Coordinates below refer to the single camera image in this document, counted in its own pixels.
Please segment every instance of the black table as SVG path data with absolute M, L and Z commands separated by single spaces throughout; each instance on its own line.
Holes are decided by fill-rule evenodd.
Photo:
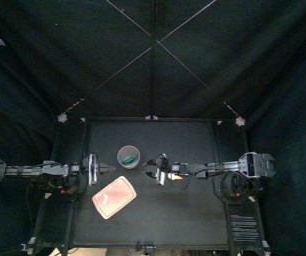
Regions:
M 126 170 L 117 162 L 118 149 L 133 145 L 141 153 L 140 164 L 166 153 L 172 161 L 204 164 L 236 161 L 247 151 L 243 128 L 225 121 L 81 121 L 61 126 L 53 160 L 80 162 L 82 155 L 96 153 L 98 161 L 117 170 L 98 177 L 88 187 L 72 214 L 67 206 L 47 207 L 41 236 L 59 244 L 69 236 L 72 247 L 136 247 L 229 249 L 224 202 L 213 193 L 213 178 L 166 182 L 165 186 L 145 175 L 150 167 Z M 124 209 L 104 220 L 92 203 L 92 196 L 118 177 L 132 183 L 137 197 Z M 51 221 L 63 225 L 55 235 Z

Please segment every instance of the cable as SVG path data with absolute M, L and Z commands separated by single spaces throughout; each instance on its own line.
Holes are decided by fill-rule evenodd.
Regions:
M 185 184 L 185 186 L 181 188 L 181 189 L 178 189 L 178 188 L 174 188 L 174 186 L 173 186 L 173 180 L 170 180 L 170 187 L 173 188 L 173 190 L 176 190 L 176 191 L 184 191 L 184 190 L 186 190 L 188 189 L 188 187 L 189 187 L 189 181 L 190 181 L 190 179 L 192 179 L 192 175 L 190 176 L 188 176 L 188 181 L 186 181 L 186 184 Z
M 73 252 L 69 252 L 67 254 L 73 254 L 78 251 L 80 248 L 76 248 Z
M 78 249 L 80 249 L 80 248 L 76 248 L 76 250 L 74 250 L 73 252 L 70 252 L 70 253 L 67 252 L 67 255 L 76 253 L 76 251 L 77 251 Z

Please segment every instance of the black fabric wall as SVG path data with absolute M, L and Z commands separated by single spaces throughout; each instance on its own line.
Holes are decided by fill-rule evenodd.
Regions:
M 112 2 L 152 33 L 150 1 Z M 276 158 L 269 243 L 306 255 L 306 0 L 217 0 L 162 40 L 209 2 L 158 1 L 154 35 L 172 56 L 160 45 L 142 54 L 152 38 L 108 1 L 0 1 L 0 158 L 49 158 L 55 117 L 80 98 L 77 116 L 232 118 L 226 101 L 252 149 Z M 11 188 L 0 187 L 0 248 L 29 235 L 26 191 Z
M 0 112 L 0 159 L 10 165 L 34 165 L 49 159 L 50 150 L 46 138 Z M 30 236 L 39 199 L 26 189 L 18 182 L 0 184 L 0 251 L 17 252 Z
M 267 237 L 279 255 L 306 255 L 306 56 L 261 103 L 249 140 L 252 150 L 276 159 L 263 201 Z

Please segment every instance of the red card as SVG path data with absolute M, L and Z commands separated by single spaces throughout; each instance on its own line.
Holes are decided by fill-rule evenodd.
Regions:
M 136 198 L 136 191 L 124 176 L 118 177 L 92 198 L 104 219 L 109 219 Z

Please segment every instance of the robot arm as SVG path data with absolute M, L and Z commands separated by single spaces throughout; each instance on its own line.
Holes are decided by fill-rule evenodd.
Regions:
M 0 182 L 6 179 L 26 180 L 38 183 L 39 188 L 49 192 L 74 192 L 81 175 L 88 172 L 88 184 L 97 183 L 98 174 L 114 171 L 116 168 L 97 162 L 94 154 L 84 159 L 82 164 L 61 165 L 54 161 L 43 161 L 34 166 L 7 166 L 0 160 Z

